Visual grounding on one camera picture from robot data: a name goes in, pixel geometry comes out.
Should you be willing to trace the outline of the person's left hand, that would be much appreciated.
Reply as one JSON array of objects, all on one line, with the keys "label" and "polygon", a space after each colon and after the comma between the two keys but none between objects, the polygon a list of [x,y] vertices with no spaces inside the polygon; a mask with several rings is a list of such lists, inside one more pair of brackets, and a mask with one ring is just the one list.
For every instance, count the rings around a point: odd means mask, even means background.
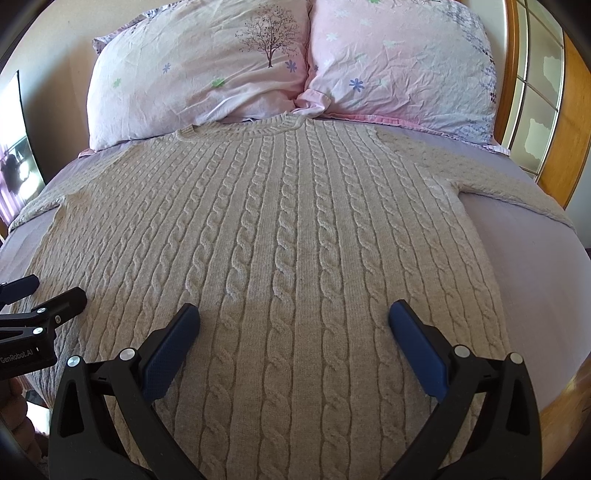
[{"label": "person's left hand", "polygon": [[17,378],[8,381],[8,392],[1,395],[1,418],[20,448],[37,466],[42,454],[35,438],[35,428],[27,417],[28,406],[22,391],[22,385]]}]

